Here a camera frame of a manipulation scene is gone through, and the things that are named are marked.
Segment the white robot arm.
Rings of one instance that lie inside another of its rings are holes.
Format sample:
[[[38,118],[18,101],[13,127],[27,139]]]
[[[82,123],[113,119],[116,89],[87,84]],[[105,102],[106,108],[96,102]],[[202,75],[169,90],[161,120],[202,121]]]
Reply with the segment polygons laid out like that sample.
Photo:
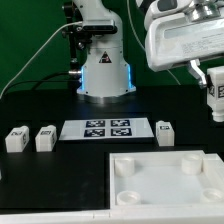
[[[224,0],[135,0],[144,14],[144,49],[154,71],[186,66],[202,88],[202,61],[224,54]],[[63,5],[70,39],[71,71],[77,94],[92,102],[115,102],[136,90],[123,56],[123,24],[102,0]]]

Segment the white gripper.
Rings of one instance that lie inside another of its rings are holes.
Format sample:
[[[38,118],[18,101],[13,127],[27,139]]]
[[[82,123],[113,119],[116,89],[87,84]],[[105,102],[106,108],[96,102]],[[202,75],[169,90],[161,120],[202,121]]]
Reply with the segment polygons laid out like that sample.
[[[224,18],[191,23],[185,16],[154,20],[145,39],[148,66],[153,71],[180,67],[187,63],[188,72],[201,89],[207,87],[200,60],[224,54]]]

